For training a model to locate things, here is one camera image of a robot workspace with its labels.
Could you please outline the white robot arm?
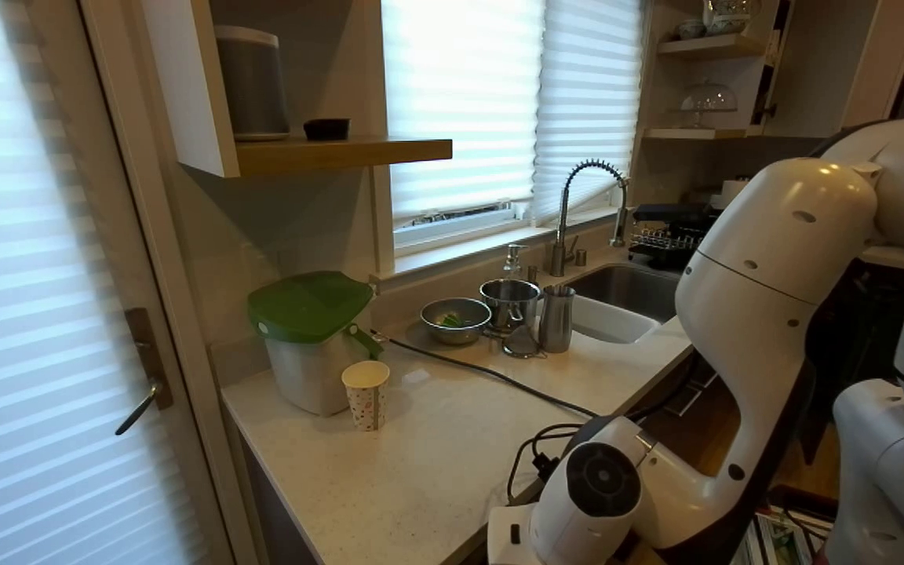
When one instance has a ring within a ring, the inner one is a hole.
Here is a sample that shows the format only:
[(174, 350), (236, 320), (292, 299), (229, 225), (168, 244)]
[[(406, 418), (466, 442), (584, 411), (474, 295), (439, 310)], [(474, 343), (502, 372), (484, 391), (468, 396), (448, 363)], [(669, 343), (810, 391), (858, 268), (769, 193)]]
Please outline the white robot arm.
[[(607, 565), (639, 538), (669, 565), (727, 565), (813, 388), (810, 320), (872, 238), (904, 248), (904, 119), (764, 165), (674, 292), (685, 337), (742, 413), (723, 469), (699, 473), (614, 413), (578, 435), (538, 501), (490, 516), (488, 560)], [(841, 500), (828, 565), (904, 565), (904, 327), (895, 372), (836, 398)]]

